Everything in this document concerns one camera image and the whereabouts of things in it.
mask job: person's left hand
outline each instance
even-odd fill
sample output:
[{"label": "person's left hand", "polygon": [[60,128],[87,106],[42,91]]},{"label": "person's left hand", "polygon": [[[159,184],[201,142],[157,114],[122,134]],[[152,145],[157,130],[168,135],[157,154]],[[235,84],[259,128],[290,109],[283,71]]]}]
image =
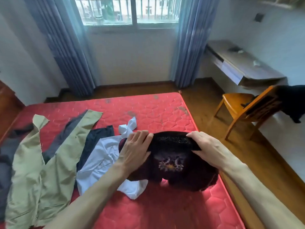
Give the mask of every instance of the person's left hand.
[{"label": "person's left hand", "polygon": [[139,168],[148,158],[148,146],[153,139],[153,134],[147,130],[131,133],[125,142],[116,163],[122,165],[126,175]]}]

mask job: wooden floor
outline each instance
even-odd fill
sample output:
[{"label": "wooden floor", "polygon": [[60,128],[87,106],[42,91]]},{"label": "wooden floor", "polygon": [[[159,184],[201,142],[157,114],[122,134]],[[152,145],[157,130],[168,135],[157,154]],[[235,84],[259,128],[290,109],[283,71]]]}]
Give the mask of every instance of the wooden floor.
[{"label": "wooden floor", "polygon": [[[178,89],[172,83],[105,87],[98,88],[91,99],[176,91]],[[260,133],[257,133],[252,141],[249,140],[253,125],[238,123],[237,127],[233,129],[229,141],[223,140],[232,119],[225,107],[219,111],[218,118],[213,118],[213,113],[221,101],[221,95],[222,90],[211,79],[196,80],[192,87],[182,90],[182,97],[199,130],[223,142],[305,224],[305,194],[302,188],[274,156],[276,152]],[[74,100],[83,99],[65,93],[58,101]],[[264,228],[236,186],[224,174],[221,176],[246,227]]]}]

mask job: person's right arm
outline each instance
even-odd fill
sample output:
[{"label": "person's right arm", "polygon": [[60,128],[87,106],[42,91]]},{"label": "person's right arm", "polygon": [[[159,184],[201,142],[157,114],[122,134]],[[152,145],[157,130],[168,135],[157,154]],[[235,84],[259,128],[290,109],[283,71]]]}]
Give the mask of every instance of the person's right arm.
[{"label": "person's right arm", "polygon": [[193,151],[210,165],[225,172],[243,193],[267,229],[305,229],[302,222],[267,189],[219,140],[204,132],[191,132],[201,151]]}]

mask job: bed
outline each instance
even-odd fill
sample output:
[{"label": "bed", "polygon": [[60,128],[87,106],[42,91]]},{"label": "bed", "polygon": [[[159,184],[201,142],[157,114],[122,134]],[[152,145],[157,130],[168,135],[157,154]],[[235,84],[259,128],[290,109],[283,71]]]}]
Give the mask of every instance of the bed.
[{"label": "bed", "polygon": [[[153,133],[197,130],[182,96],[176,92],[30,105],[21,110],[11,128],[30,123],[34,114],[44,115],[50,120],[40,133],[44,151],[65,124],[86,109],[103,112],[94,128],[113,125],[116,135],[118,126],[134,116],[137,130]],[[78,196],[74,190],[72,201]],[[151,182],[136,200],[117,191],[94,228],[242,229],[245,226],[219,177],[217,184],[204,192],[175,190]]]}]

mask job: human arm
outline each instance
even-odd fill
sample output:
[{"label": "human arm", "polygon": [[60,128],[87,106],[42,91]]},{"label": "human arm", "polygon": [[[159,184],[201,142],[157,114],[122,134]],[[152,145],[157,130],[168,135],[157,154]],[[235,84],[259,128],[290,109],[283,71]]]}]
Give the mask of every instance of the human arm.
[{"label": "human arm", "polygon": [[130,134],[113,166],[44,228],[92,228],[113,193],[130,173],[145,162],[150,154],[147,148],[152,138],[153,134],[145,130]]},{"label": "human arm", "polygon": [[219,140],[204,132],[191,132],[201,151],[193,151],[210,165],[222,170],[237,185],[267,229],[286,229],[305,226],[267,189]]}]

